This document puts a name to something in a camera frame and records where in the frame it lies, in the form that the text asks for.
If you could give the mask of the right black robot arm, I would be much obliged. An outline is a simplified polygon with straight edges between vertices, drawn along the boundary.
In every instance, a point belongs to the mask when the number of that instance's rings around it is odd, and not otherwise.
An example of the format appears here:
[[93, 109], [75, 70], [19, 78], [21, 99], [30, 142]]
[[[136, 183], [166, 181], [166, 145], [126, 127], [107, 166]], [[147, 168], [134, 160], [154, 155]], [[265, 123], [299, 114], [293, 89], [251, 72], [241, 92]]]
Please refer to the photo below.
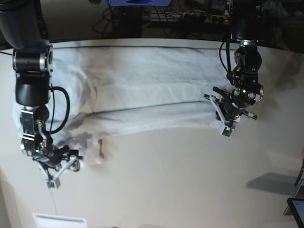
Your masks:
[[[69, 146], [53, 145], [52, 135], [66, 125], [70, 113], [67, 91], [52, 86], [53, 46], [39, 0], [2, 0], [0, 2], [0, 30], [12, 46], [12, 67], [15, 71], [15, 99], [23, 108], [20, 114], [23, 135], [21, 151], [48, 171], [62, 171], [62, 161], [68, 168], [80, 169], [77, 150]], [[66, 98], [66, 113], [62, 124], [56, 128], [46, 126], [49, 110], [46, 107], [51, 95], [60, 91]]]

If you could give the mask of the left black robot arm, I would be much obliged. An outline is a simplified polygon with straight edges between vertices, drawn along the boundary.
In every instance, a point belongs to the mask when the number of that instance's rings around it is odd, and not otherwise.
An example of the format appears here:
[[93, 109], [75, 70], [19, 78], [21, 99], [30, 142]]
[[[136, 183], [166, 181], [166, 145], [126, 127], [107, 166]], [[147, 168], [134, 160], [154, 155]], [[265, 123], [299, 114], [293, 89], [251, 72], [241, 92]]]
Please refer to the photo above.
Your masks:
[[264, 40], [262, 13], [253, 0], [230, 0], [229, 38], [226, 46], [227, 65], [224, 67], [227, 79], [234, 89], [228, 93], [214, 87], [223, 101], [220, 109], [226, 120], [234, 120], [254, 106], [264, 96], [264, 87], [259, 83], [258, 70], [262, 58], [257, 44]]

